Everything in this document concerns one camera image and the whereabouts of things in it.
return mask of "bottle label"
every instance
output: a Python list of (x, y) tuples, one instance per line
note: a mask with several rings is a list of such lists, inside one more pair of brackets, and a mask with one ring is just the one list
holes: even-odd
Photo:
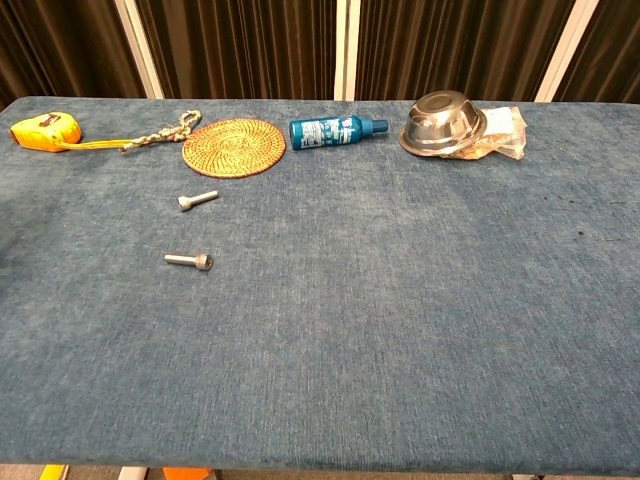
[(300, 148), (322, 146), (322, 125), (320, 122), (302, 122)]
[(300, 148), (351, 143), (351, 118), (331, 118), (302, 122)]

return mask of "stainless steel bowl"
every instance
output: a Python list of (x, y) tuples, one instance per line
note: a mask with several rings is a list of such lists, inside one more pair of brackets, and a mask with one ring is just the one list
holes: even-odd
[(400, 144), (414, 155), (449, 155), (472, 145), (486, 127), (484, 113), (465, 95), (442, 90), (413, 104), (400, 131)]

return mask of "blue spray bottle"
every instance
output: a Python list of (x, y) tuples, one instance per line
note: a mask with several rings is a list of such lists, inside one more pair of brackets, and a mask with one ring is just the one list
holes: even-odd
[(357, 143), (374, 133), (389, 130), (386, 120), (371, 120), (355, 115), (348, 117), (309, 118), (289, 123), (294, 150)]

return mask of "screw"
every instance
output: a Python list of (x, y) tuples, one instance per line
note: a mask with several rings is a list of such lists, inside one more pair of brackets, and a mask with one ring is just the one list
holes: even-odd
[(178, 205), (180, 205), (180, 210), (182, 210), (183, 212), (186, 212), (194, 205), (198, 205), (199, 203), (213, 200), (214, 198), (218, 198), (217, 190), (203, 193), (202, 195), (198, 195), (195, 197), (178, 197)]
[(198, 253), (194, 257), (186, 255), (165, 255), (164, 261), (174, 265), (189, 265), (196, 267), (198, 270), (211, 270), (213, 266), (213, 258), (206, 253)]

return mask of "woven coaster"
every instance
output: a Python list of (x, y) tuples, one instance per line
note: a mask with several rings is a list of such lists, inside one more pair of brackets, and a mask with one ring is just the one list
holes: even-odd
[(209, 177), (240, 178), (264, 172), (278, 163), (284, 136), (262, 120), (223, 120), (198, 129), (182, 147), (190, 168)]

